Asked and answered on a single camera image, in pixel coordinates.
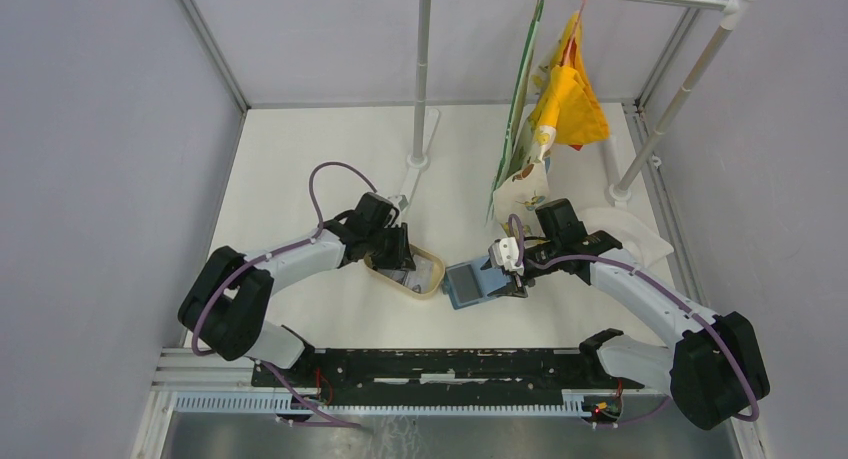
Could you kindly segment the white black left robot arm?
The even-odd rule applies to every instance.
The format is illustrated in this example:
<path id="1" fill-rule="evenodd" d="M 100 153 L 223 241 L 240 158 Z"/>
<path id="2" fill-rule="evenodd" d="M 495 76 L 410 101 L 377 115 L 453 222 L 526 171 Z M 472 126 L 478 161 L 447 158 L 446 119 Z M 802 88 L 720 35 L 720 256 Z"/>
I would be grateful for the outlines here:
<path id="1" fill-rule="evenodd" d="M 248 258 L 229 246 L 207 259 L 178 310 L 179 322 L 212 353 L 269 362 L 290 386 L 314 373 L 309 344 L 266 318 L 272 296 L 313 275 L 361 260 L 379 269 L 415 268 L 408 226 L 373 192 L 352 210 L 323 221 L 305 237 Z"/>

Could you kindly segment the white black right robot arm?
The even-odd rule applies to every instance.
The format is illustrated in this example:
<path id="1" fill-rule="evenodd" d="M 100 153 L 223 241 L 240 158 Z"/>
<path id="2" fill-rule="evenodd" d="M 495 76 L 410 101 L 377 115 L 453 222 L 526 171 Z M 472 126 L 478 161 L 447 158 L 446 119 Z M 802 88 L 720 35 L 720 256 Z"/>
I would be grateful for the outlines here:
<path id="1" fill-rule="evenodd" d="M 674 290 L 606 231 L 590 233 L 571 203 L 559 199 L 535 212 L 541 239 L 528 243 L 521 220 L 507 220 L 507 234 L 489 248 L 489 263 L 512 281 L 505 293 L 519 297 L 536 279 L 574 275 L 645 324 L 659 346 L 606 330 L 583 343 L 580 379 L 602 387 L 613 378 L 654 389 L 693 425 L 710 430 L 727 419 L 755 422 L 770 382 L 752 323 L 742 314 L 720 315 Z"/>

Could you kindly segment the beige oval card tray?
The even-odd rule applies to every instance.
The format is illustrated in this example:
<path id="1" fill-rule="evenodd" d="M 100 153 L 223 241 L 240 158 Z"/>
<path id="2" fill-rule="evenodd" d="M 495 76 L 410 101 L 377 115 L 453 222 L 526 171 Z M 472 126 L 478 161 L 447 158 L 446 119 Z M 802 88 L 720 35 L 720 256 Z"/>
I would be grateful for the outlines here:
<path id="1" fill-rule="evenodd" d="M 394 290 L 413 299 L 428 299 L 441 289 L 446 265 L 440 257 L 416 245 L 411 245 L 410 251 L 415 265 L 412 271 L 379 269 L 370 257 L 364 264 L 372 276 Z"/>

